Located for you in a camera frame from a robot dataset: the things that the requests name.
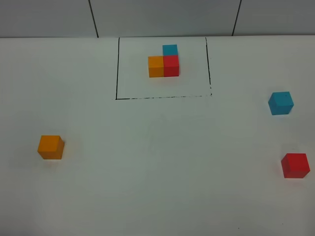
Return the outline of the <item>template orange cube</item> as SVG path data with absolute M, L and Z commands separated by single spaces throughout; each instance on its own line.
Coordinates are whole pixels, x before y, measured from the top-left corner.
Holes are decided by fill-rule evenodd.
M 148 57 L 148 71 L 150 78 L 163 77 L 164 76 L 163 56 Z

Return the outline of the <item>template blue cube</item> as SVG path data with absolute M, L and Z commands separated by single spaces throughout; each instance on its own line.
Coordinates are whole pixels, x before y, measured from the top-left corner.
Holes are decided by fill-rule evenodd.
M 163 51 L 163 56 L 177 56 L 178 55 L 177 44 L 163 45 L 162 51 Z

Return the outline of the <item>template red cube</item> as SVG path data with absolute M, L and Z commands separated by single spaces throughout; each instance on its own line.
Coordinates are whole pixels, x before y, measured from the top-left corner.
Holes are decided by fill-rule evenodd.
M 179 76 L 180 64 L 178 55 L 163 56 L 164 77 Z

